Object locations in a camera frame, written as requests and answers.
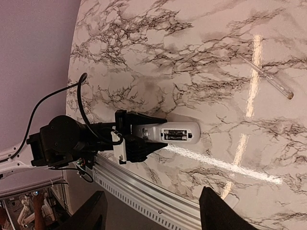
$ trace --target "transparent screwdriver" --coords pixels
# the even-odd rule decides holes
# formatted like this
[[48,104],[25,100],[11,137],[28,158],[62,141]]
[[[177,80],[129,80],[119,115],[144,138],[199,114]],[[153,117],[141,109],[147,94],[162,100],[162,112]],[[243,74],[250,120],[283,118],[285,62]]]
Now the transparent screwdriver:
[[281,82],[279,79],[274,77],[273,75],[264,72],[262,69],[260,69],[258,66],[256,66],[254,63],[251,61],[247,60],[245,57],[237,54],[241,59],[243,59],[245,62],[250,64],[252,68],[257,71],[261,76],[264,76],[268,82],[274,86],[276,89],[278,89],[283,95],[285,95],[289,100],[291,100],[294,96],[293,92],[289,89],[289,87]]

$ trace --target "gray floor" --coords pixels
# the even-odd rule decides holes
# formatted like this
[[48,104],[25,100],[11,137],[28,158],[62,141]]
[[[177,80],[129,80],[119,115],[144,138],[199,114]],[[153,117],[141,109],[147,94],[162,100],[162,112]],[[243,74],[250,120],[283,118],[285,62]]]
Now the gray floor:
[[[71,208],[75,212],[95,191],[103,188],[96,183],[89,184],[80,178],[75,171],[67,171],[67,180]],[[108,214],[106,230],[166,230],[139,212],[130,208],[115,196],[106,192]]]

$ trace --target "white marble tabletop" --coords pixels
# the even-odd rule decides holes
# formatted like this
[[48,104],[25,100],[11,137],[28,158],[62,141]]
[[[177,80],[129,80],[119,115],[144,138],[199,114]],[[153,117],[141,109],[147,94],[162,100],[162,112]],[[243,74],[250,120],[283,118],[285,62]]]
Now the white marble tabletop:
[[[82,92],[92,122],[127,109],[200,125],[198,144],[123,167],[193,202],[210,186],[237,196],[234,210],[252,223],[304,230],[306,54],[306,0],[82,0],[69,83],[88,73]],[[76,89],[67,114],[81,121]]]

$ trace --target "purple wall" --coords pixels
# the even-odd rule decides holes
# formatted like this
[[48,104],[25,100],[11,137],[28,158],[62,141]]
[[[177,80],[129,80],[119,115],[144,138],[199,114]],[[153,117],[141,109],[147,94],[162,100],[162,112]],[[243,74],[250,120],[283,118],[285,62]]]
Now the purple wall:
[[[0,151],[19,143],[35,104],[67,84],[80,0],[0,1]],[[65,114],[62,93],[37,110],[31,133]]]

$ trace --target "marble table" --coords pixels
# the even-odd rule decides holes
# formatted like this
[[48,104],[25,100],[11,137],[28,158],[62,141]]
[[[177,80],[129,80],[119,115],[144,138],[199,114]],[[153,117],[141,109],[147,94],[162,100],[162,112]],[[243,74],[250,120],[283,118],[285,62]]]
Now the marble table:
[[[88,73],[82,92],[91,122],[112,122],[126,109],[200,125],[198,144],[122,167],[193,202],[210,186],[236,196],[234,210],[251,223],[302,230],[306,28],[306,0],[82,0],[69,83]],[[285,82],[294,98],[236,54]],[[82,121],[76,89],[67,114]]]

